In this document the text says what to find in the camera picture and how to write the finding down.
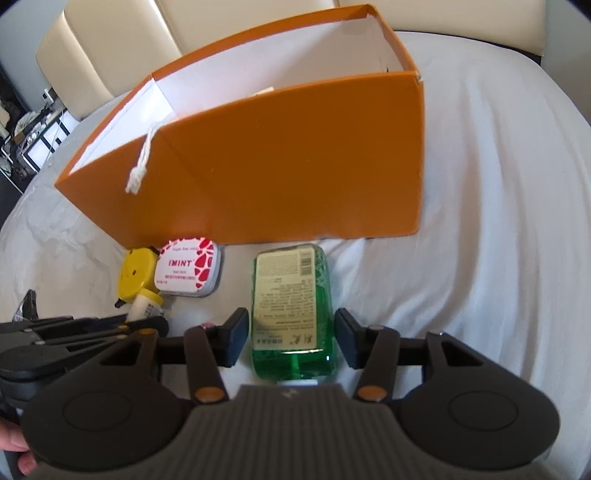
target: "finger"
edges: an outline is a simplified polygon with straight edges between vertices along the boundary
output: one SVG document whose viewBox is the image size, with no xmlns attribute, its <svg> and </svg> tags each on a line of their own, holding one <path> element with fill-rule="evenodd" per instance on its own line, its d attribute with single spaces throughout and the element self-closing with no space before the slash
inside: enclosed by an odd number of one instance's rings
<svg viewBox="0 0 591 480">
<path fill-rule="evenodd" d="M 23 475 L 30 475 L 37 468 L 37 462 L 31 452 L 23 453 L 18 459 L 18 469 Z"/>
<path fill-rule="evenodd" d="M 26 452 L 29 449 L 20 427 L 6 420 L 0 420 L 0 450 Z"/>
</svg>

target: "red and white tin lid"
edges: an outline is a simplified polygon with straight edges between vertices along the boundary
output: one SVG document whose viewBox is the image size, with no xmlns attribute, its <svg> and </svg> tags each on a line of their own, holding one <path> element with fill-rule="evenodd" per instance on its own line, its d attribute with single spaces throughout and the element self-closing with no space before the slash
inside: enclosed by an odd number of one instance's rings
<svg viewBox="0 0 591 480">
<path fill-rule="evenodd" d="M 179 238 L 160 250 L 154 284 L 161 293 L 204 297 L 217 281 L 219 248 L 209 238 Z"/>
</svg>

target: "white rope handle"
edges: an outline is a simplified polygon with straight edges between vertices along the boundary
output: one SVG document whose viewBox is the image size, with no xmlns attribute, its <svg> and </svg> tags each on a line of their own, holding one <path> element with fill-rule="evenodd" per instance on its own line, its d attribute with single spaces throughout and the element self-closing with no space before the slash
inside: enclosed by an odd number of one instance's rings
<svg viewBox="0 0 591 480">
<path fill-rule="evenodd" d="M 146 133 L 146 140 L 144 141 L 144 146 L 142 147 L 141 152 L 139 152 L 139 158 L 137 165 L 131 169 L 129 172 L 129 179 L 127 181 L 127 186 L 125 187 L 125 193 L 133 193 L 137 195 L 139 189 L 142 186 L 142 181 L 146 174 L 148 173 L 147 165 L 148 159 L 150 158 L 150 148 L 152 146 L 152 139 L 156 132 L 166 125 L 167 122 L 162 120 L 160 122 L 154 122 L 148 128 L 148 132 Z"/>
</svg>

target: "wrinkled fabric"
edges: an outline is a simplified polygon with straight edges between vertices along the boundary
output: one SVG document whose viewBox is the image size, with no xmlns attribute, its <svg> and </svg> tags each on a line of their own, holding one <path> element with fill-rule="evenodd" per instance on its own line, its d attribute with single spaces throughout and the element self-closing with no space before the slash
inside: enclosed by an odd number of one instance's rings
<svg viewBox="0 0 591 480">
<path fill-rule="evenodd" d="M 329 262 L 333 305 L 403 336 L 448 332 L 540 388 L 561 414 L 546 463 L 578 478 L 591 458 L 589 125 L 516 52 L 439 35 L 400 37 L 425 88 L 421 228 L 404 238 L 317 242 Z M 2 228 L 3 321 L 28 288 L 37 290 L 44 316 L 117 312 L 125 251 L 53 187 L 113 105 L 76 128 Z M 250 306 L 253 259 L 272 247 L 226 247 L 218 289 L 172 302 L 171 334 L 222 323 Z M 250 362 L 247 344 L 238 364 L 222 372 L 232 395 L 257 382 Z M 334 380 L 352 391 L 357 377 L 340 359 Z M 164 380 L 187 395 L 182 368 L 167 367 Z M 396 395 L 404 394 L 420 373 L 400 369 L 397 382 Z"/>
</svg>

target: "yellow tape measure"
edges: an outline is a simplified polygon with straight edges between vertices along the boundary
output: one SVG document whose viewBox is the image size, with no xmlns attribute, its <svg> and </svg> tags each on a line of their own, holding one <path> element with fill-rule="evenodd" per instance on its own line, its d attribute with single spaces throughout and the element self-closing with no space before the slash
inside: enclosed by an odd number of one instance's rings
<svg viewBox="0 0 591 480">
<path fill-rule="evenodd" d="M 131 303 L 142 289 L 158 293 L 154 285 L 154 271 L 158 254 L 151 248 L 133 248 L 125 256 L 121 273 L 119 275 L 119 286 L 117 295 L 119 300 L 117 307 L 125 303 Z"/>
</svg>

